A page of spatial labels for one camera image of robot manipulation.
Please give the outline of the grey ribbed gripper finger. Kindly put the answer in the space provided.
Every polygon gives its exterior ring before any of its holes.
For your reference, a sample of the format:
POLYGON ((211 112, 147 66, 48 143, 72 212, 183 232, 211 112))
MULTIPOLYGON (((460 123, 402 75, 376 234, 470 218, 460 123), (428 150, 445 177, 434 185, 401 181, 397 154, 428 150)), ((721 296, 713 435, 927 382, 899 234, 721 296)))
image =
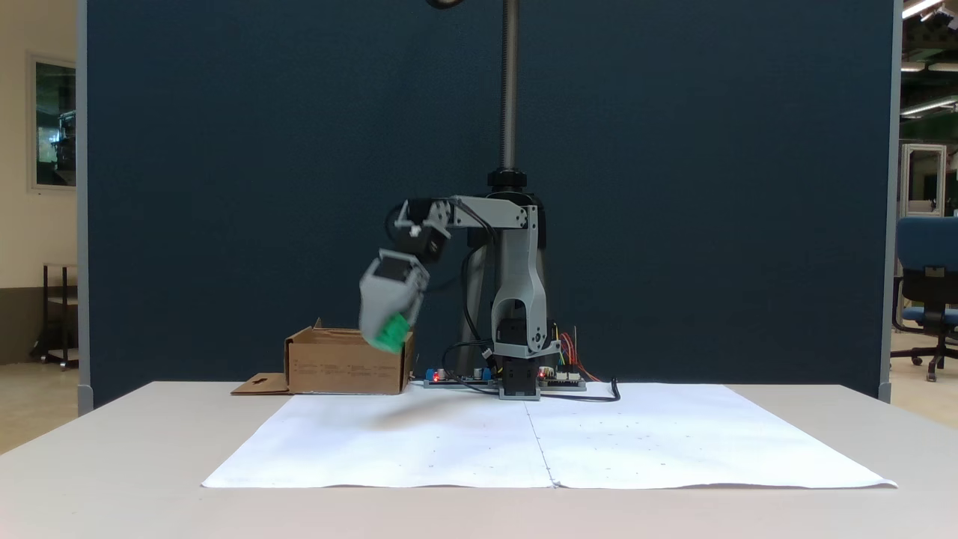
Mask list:
POLYGON ((403 342, 405 291, 366 272, 359 283, 359 330, 368 342, 403 342))

